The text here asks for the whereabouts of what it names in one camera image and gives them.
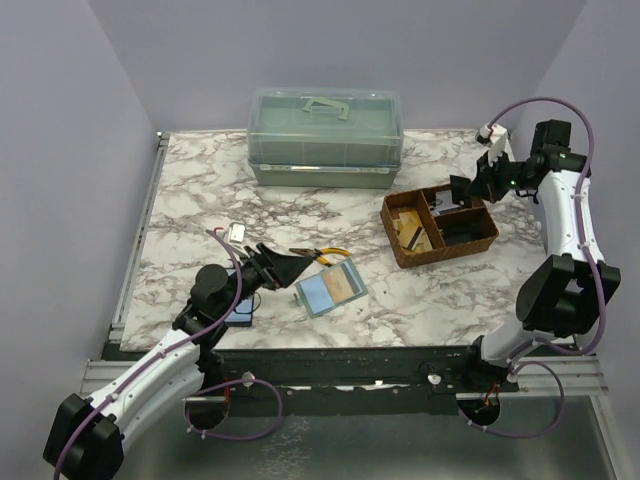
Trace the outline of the gold credit card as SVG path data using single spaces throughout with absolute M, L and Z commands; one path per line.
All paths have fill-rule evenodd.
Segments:
M 336 265 L 321 274 L 329 296 L 335 304 L 349 301 L 361 292 L 361 288 L 347 264 Z

